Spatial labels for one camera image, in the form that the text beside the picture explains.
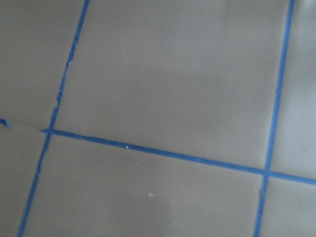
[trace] torn tape end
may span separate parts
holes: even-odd
[[[6,125],[9,129],[11,128],[11,124],[8,120],[0,118],[0,123]]]

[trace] blue painter's tape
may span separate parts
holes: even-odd
[[[42,132],[47,133],[48,129],[44,129],[42,130]],[[201,158],[201,157],[195,157],[195,156],[190,156],[190,155],[185,155],[185,154],[180,154],[180,153],[175,153],[175,152],[163,151],[163,150],[158,150],[154,148],[141,147],[141,146],[137,146],[137,145],[133,145],[129,143],[112,141],[112,140],[107,140],[103,138],[82,136],[82,135],[78,135],[78,134],[66,132],[66,131],[61,131],[61,130],[54,130],[53,134],[58,135],[58,136],[84,140],[88,142],[105,144],[105,145],[114,146],[114,147],[121,147],[121,148],[129,149],[129,150],[146,152],[146,153],[156,154],[156,155],[165,156],[165,157],[177,158],[177,159],[203,163],[203,164],[208,164],[208,165],[227,168],[227,169],[243,171],[243,172],[248,172],[248,173],[253,173],[253,174],[260,174],[260,175],[264,174],[264,170],[258,169],[258,168],[252,168],[252,167],[248,167],[244,165],[233,164],[233,163],[228,163],[228,162],[223,162],[223,161],[218,161],[218,160],[213,160],[213,159],[206,159],[206,158]]]
[[[41,130],[41,132],[47,133],[48,129],[47,128],[43,129]],[[180,153],[175,153],[175,152],[163,151],[163,150],[158,150],[154,148],[141,147],[141,146],[133,145],[130,143],[123,143],[123,142],[107,140],[107,139],[98,138],[98,137],[83,136],[83,135],[75,134],[72,132],[61,131],[61,130],[54,130],[53,134],[57,136],[62,136],[62,137],[69,137],[69,138],[74,138],[78,140],[84,140],[84,141],[92,142],[92,143],[99,143],[99,144],[104,144],[108,146],[121,147],[121,148],[129,149],[129,150],[135,150],[135,151],[146,152],[146,153],[156,154],[156,155],[165,156],[165,157],[188,160],[191,162],[203,163],[203,164],[238,170],[238,171],[247,172],[247,173],[259,174],[259,175],[263,175],[264,177],[274,177],[274,178],[289,180],[289,181],[298,182],[298,183],[316,185],[316,179],[310,179],[310,178],[305,178],[301,176],[284,174],[284,173],[279,173],[279,172],[274,172],[274,171],[265,171],[263,169],[253,168],[249,166],[243,166],[243,165],[222,162],[222,161],[213,160],[213,159],[195,157],[195,156],[190,156],[190,155],[185,155],[185,154],[180,154]],[[266,187],[268,186],[267,182],[268,180],[264,181],[264,185],[262,186],[262,190],[261,190],[261,193],[262,193],[261,197],[264,197],[264,195],[266,194],[265,191],[266,191]]]
[[[296,175],[283,174],[283,173],[278,173],[278,172],[273,172],[273,171],[269,171],[267,175],[270,177],[278,178],[278,179],[284,179],[284,180],[294,181],[294,182],[303,183],[303,184],[316,185],[316,179],[304,178],[304,177],[300,177]]]
[[[277,85],[276,85],[276,97],[275,97],[274,109],[273,109],[273,114],[272,114],[272,122],[271,122],[268,150],[267,150],[266,163],[265,163],[265,171],[267,173],[270,171],[272,157],[273,157],[273,149],[274,149],[275,138],[276,138],[277,120],[278,120],[278,114],[279,114],[279,109],[280,109],[282,85],[283,85],[284,71],[285,71],[285,65],[286,65],[287,48],[288,48],[288,43],[290,39],[294,3],[295,3],[295,0],[289,0],[285,29],[284,29],[282,51],[281,51],[281,59],[280,59],[279,72],[278,72]],[[257,210],[256,222],[255,222],[254,234],[253,234],[254,237],[259,237],[259,234],[260,234],[262,214],[263,214],[263,209],[264,209],[264,204],[265,204],[265,199],[266,199],[267,188],[268,188],[268,176],[265,175],[263,177],[262,185],[261,185],[261,198],[259,199],[259,203],[258,203],[258,210]]]
[[[26,203],[26,206],[25,206],[25,209],[24,209],[24,213],[23,213],[23,216],[22,216],[21,224],[20,224],[20,227],[19,227],[19,230],[18,230],[18,234],[17,234],[18,237],[23,237],[23,235],[24,235],[26,223],[27,223],[27,220],[28,220],[28,217],[29,217],[29,214],[30,214],[30,210],[31,210],[31,207],[32,207],[34,195],[35,195],[35,192],[36,192],[36,189],[37,189],[37,186],[38,186],[39,177],[40,177],[41,170],[42,170],[42,165],[43,165],[43,162],[44,162],[44,157],[45,157],[45,154],[46,154],[47,149],[49,147],[49,143],[50,143],[50,140],[51,140],[52,132],[53,132],[54,127],[55,127],[55,123],[56,123],[56,119],[57,119],[60,103],[61,103],[61,100],[62,100],[62,97],[63,97],[63,92],[64,92],[64,87],[65,87],[67,72],[68,72],[69,66],[70,66],[70,64],[71,64],[71,62],[72,62],[72,60],[74,58],[76,45],[77,45],[78,40],[79,40],[79,36],[80,36],[81,29],[82,29],[84,17],[85,17],[85,14],[87,12],[88,4],[89,4],[89,0],[85,0],[84,4],[83,4],[83,7],[82,7],[81,15],[80,15],[80,18],[79,18],[79,22],[78,22],[78,25],[77,25],[77,29],[76,29],[76,32],[75,32],[74,40],[73,40],[73,43],[72,43],[72,46],[71,46],[71,50],[70,50],[70,53],[69,53],[69,56],[68,56],[68,60],[67,60],[67,63],[66,63],[65,71],[63,73],[62,81],[61,81],[61,84],[60,84],[60,87],[59,87],[59,90],[58,90],[57,105],[54,108],[52,116],[51,116],[49,128],[48,128],[48,131],[47,131],[47,134],[46,134],[46,139],[45,139],[45,142],[44,142],[44,145],[43,145],[43,149],[42,149],[42,152],[41,152],[41,155],[40,155],[40,158],[39,158],[39,162],[38,162],[38,165],[37,165],[37,168],[36,168],[36,172],[35,172],[35,175],[34,175],[34,178],[33,178],[33,182],[32,182],[32,186],[31,186],[31,189],[30,189],[29,196],[28,196],[28,200],[27,200],[27,203]]]
[[[6,125],[9,129],[11,128],[10,123],[6,119],[0,118],[0,124]]]

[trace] tape strip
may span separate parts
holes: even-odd
[[[0,118],[0,124],[6,125],[9,129],[11,128],[9,121],[6,119]]]
[[[41,132],[47,133],[48,129],[43,129]],[[118,141],[113,141],[113,140],[108,140],[108,139],[103,139],[103,138],[98,138],[98,137],[83,136],[83,135],[75,134],[72,132],[66,132],[62,130],[54,130],[53,134],[57,136],[62,136],[62,137],[84,140],[84,141],[92,142],[92,143],[99,143],[99,144],[104,144],[108,146],[121,147],[124,149],[135,150],[139,152],[145,152],[145,153],[156,154],[156,155],[165,156],[165,157],[188,160],[191,162],[208,164],[208,165],[217,166],[221,168],[238,170],[241,172],[259,174],[259,175],[263,175],[267,177],[274,177],[274,178],[289,180],[289,181],[298,182],[298,183],[316,185],[316,179],[310,179],[310,178],[284,174],[284,173],[279,173],[279,172],[274,172],[274,171],[265,171],[264,169],[258,169],[258,168],[253,168],[249,166],[223,162],[219,160],[195,157],[195,156],[180,154],[176,152],[158,150],[155,148],[142,147],[142,146],[137,146],[130,143],[118,142]]]
[[[266,156],[265,171],[267,174],[269,174],[269,171],[271,168],[273,149],[275,145],[277,120],[278,120],[278,114],[279,114],[279,109],[280,109],[282,85],[283,85],[283,78],[284,78],[284,71],[285,71],[285,64],[286,64],[287,48],[288,48],[288,43],[289,43],[289,38],[290,38],[294,3],[295,3],[295,0],[289,0],[285,30],[284,30],[284,38],[283,38],[283,44],[282,44],[282,51],[281,51],[281,59],[280,59],[280,64],[279,64],[279,72],[278,72],[277,85],[276,85],[276,97],[275,97],[275,103],[274,103],[274,108],[273,108],[270,136],[269,136],[269,142],[268,142],[268,150],[267,150],[267,156]],[[263,209],[265,205],[266,193],[267,193],[268,182],[269,182],[268,177],[269,177],[268,175],[265,175],[262,180],[261,197],[258,203],[256,222],[255,222],[254,234],[253,234],[254,237],[259,237],[259,234],[260,234]]]
[[[65,87],[65,82],[66,82],[68,68],[69,68],[69,66],[70,66],[70,64],[71,64],[71,62],[72,62],[72,60],[74,58],[76,45],[77,45],[78,40],[79,40],[79,36],[80,36],[81,29],[82,29],[84,17],[85,17],[87,8],[88,8],[88,4],[89,4],[89,0],[85,0],[84,4],[83,4],[83,7],[82,7],[81,15],[80,15],[80,18],[79,18],[79,22],[78,22],[78,25],[77,25],[77,29],[76,29],[76,32],[75,32],[74,40],[73,40],[73,43],[72,43],[72,46],[71,46],[71,50],[70,50],[70,53],[69,53],[69,56],[68,56],[67,64],[66,64],[66,67],[65,67],[65,71],[63,73],[63,78],[62,78],[62,81],[61,81],[61,84],[60,84],[60,87],[59,87],[59,91],[58,91],[58,95],[57,95],[57,105],[54,108],[52,116],[51,116],[49,129],[48,129],[48,132],[47,132],[47,135],[46,135],[46,139],[45,139],[45,142],[44,142],[44,145],[43,145],[43,149],[42,149],[42,152],[41,152],[41,155],[40,155],[40,158],[39,158],[39,162],[38,162],[38,165],[37,165],[37,168],[36,168],[36,171],[35,171],[35,175],[34,175],[34,178],[33,178],[32,186],[31,186],[30,193],[29,193],[29,196],[28,196],[28,200],[26,202],[26,206],[25,206],[24,213],[23,213],[23,216],[22,216],[21,224],[20,224],[20,227],[19,227],[19,230],[18,230],[18,234],[17,234],[18,237],[23,237],[23,235],[24,235],[26,223],[28,221],[28,217],[29,217],[30,210],[31,210],[31,207],[32,207],[34,195],[35,195],[35,192],[36,192],[36,189],[37,189],[37,186],[38,186],[39,177],[40,177],[42,165],[43,165],[43,162],[44,162],[44,157],[45,157],[45,154],[46,154],[47,149],[49,147],[49,143],[50,143],[52,132],[54,130],[54,126],[55,126],[55,123],[56,123],[56,119],[57,119],[57,115],[58,115],[61,99],[63,97],[63,92],[64,92],[64,87]]]

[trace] debris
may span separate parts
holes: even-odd
[[[152,193],[147,193],[147,197],[149,197],[149,198],[153,198],[155,195],[154,194],[152,194]]]
[[[260,189],[260,190],[259,190],[259,199],[262,199],[262,196],[263,196],[262,190]]]

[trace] white speck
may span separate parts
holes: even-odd
[[[152,194],[152,193],[147,193],[147,197],[149,197],[149,198],[153,198],[155,195],[154,194]]]
[[[54,68],[51,68],[53,72],[57,73],[57,74],[60,74],[56,69]]]
[[[59,28],[59,27],[56,27],[56,26],[53,26],[53,25],[45,24],[45,26],[50,27],[50,28],[55,29],[55,30],[58,30],[58,31],[62,31],[62,32],[68,33],[68,34],[71,33],[67,29],[62,29],[62,28]]]

